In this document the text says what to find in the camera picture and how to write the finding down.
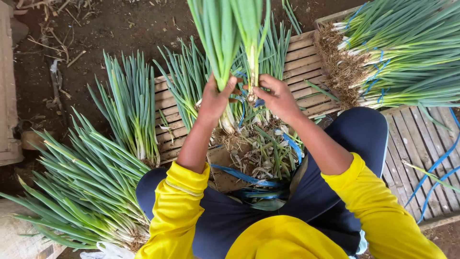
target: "navy blue pants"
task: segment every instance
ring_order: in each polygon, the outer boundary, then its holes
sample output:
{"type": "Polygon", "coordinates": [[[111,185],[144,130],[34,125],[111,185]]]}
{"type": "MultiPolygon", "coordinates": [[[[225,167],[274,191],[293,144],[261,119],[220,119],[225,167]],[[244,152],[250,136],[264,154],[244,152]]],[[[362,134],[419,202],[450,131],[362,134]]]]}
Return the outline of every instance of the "navy blue pants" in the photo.
{"type": "MultiPolygon", "coordinates": [[[[388,126],[385,117],[370,108],[356,107],[343,112],[325,129],[337,143],[356,152],[372,172],[381,177],[388,126]]],[[[166,169],[145,174],[136,188],[140,207],[151,220],[155,189],[166,178],[166,169]]],[[[291,199],[279,210],[267,212],[241,204],[210,187],[200,202],[204,213],[196,223],[193,253],[201,259],[224,259],[236,238],[255,222],[275,215],[299,218],[320,230],[348,255],[355,255],[361,224],[320,175],[308,154],[308,167],[291,199]]]]}

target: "hand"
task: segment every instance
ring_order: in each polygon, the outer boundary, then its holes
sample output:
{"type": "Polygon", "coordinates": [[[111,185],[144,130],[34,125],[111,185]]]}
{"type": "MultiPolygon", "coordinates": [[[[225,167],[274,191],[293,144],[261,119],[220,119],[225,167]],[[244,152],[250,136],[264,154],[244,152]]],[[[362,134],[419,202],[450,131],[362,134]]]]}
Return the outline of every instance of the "hand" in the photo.
{"type": "Polygon", "coordinates": [[[285,82],[263,74],[259,75],[259,86],[270,89],[270,92],[254,87],[254,93],[265,100],[265,106],[284,122],[292,125],[299,117],[304,116],[285,82]]]}
{"type": "Polygon", "coordinates": [[[236,99],[229,98],[230,94],[241,94],[241,91],[235,89],[236,83],[242,82],[242,78],[230,75],[227,85],[219,93],[214,74],[211,73],[209,80],[203,90],[203,98],[198,111],[197,120],[210,123],[215,128],[219,123],[219,118],[224,113],[227,103],[236,102],[236,99]]]}

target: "sleeve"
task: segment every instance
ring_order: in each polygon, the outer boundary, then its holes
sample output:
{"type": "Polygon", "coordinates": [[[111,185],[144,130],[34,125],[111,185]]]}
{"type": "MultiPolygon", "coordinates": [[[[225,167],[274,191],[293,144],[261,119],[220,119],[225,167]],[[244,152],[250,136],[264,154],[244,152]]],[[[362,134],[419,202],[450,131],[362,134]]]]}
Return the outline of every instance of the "sleeve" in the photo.
{"type": "Polygon", "coordinates": [[[202,174],[172,163],[155,190],[150,239],[135,259],[192,259],[195,224],[203,213],[200,200],[207,187],[209,165],[202,174]]]}
{"type": "Polygon", "coordinates": [[[376,259],[445,259],[420,231],[414,218],[358,154],[341,175],[322,177],[361,221],[369,250],[376,259]]]}

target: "yellow long-sleeve shirt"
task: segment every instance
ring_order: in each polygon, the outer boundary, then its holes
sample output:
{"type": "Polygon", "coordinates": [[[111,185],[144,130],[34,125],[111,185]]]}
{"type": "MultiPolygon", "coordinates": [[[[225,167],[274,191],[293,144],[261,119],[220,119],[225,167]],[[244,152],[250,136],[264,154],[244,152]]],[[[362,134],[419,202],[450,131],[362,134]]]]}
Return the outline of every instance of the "yellow long-sleeve shirt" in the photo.
{"type": "MultiPolygon", "coordinates": [[[[445,259],[420,232],[415,220],[397,203],[384,182],[353,153],[341,175],[322,177],[360,219],[369,250],[376,259],[445,259]]],[[[207,186],[209,165],[197,174],[173,163],[156,189],[150,239],[135,259],[191,259],[195,224],[203,213],[200,199],[207,186]]],[[[273,216],[248,227],[235,240],[227,259],[347,259],[323,233],[290,216],[273,216]]]]}

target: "white plastic bag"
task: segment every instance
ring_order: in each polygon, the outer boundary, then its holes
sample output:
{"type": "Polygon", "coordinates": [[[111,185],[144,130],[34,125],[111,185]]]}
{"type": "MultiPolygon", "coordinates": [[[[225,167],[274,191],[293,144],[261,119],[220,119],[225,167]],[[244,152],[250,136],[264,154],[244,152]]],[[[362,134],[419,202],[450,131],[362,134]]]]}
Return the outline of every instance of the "white plastic bag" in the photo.
{"type": "Polygon", "coordinates": [[[122,247],[118,247],[108,242],[97,242],[96,246],[101,252],[80,253],[81,259],[134,259],[134,254],[122,247]]]}

